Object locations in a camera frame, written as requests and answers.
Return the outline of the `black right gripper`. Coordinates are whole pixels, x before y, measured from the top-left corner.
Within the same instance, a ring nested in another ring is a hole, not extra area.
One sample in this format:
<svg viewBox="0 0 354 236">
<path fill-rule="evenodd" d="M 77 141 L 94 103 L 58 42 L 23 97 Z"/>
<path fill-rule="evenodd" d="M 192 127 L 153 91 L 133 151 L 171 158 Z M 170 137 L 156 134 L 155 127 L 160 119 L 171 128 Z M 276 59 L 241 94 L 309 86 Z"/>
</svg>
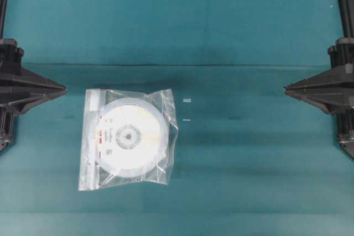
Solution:
<svg viewBox="0 0 354 236">
<path fill-rule="evenodd" d="M 284 93 L 320 108 L 326 114 L 339 114 L 353 109 L 353 66 L 338 66 L 311 78 L 305 78 L 284 87 Z M 293 90 L 314 86 L 312 100 Z"/>
</svg>

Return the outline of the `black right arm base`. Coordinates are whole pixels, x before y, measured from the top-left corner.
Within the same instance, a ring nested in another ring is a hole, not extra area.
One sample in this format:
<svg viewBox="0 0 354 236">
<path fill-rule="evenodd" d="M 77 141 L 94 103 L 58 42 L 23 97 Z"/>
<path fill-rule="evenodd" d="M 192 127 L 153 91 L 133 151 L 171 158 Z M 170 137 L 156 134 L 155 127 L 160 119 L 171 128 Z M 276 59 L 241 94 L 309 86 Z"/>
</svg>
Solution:
<svg viewBox="0 0 354 236">
<path fill-rule="evenodd" d="M 338 0 L 344 37 L 353 38 L 353 0 Z"/>
</svg>

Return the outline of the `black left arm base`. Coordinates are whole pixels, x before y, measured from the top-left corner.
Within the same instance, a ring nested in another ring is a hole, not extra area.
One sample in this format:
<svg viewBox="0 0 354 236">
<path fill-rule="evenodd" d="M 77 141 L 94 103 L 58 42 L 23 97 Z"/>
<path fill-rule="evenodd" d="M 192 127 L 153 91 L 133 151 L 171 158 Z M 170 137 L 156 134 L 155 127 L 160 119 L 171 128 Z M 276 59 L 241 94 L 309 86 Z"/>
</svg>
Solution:
<svg viewBox="0 0 354 236">
<path fill-rule="evenodd" d="M 0 0 L 0 37 L 3 38 L 4 21 L 6 16 L 7 0 Z"/>
</svg>

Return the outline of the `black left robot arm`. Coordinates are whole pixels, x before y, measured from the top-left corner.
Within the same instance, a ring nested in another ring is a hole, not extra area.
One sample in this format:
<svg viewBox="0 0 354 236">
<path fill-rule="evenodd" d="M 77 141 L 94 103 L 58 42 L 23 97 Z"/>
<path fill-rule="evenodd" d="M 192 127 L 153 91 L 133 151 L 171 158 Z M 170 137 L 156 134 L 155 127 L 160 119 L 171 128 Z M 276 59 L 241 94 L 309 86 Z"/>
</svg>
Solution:
<svg viewBox="0 0 354 236">
<path fill-rule="evenodd" d="M 24 50 L 1 40 L 1 150 L 13 140 L 14 118 L 66 94 L 66 87 L 22 67 Z"/>
</svg>

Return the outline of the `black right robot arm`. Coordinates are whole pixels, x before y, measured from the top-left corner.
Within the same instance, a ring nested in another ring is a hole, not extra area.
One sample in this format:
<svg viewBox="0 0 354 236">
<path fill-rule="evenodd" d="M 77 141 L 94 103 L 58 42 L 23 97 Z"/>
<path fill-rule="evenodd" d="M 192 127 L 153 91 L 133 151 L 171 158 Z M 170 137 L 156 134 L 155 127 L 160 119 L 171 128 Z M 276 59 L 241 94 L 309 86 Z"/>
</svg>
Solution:
<svg viewBox="0 0 354 236">
<path fill-rule="evenodd" d="M 328 48 L 331 68 L 284 87 L 284 93 L 336 117 L 337 141 L 353 147 L 353 39 L 340 38 Z"/>
</svg>

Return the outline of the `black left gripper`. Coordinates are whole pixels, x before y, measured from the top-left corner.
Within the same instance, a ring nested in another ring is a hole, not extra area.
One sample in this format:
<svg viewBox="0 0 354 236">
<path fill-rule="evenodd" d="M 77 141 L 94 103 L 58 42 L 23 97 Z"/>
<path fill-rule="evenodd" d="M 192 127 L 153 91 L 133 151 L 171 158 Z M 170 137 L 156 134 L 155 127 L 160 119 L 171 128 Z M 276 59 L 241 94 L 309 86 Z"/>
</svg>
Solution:
<svg viewBox="0 0 354 236">
<path fill-rule="evenodd" d="M 23 67 L 1 67 L 1 108 L 12 114 L 66 95 L 66 87 Z M 42 92 L 53 92 L 41 97 Z"/>
</svg>

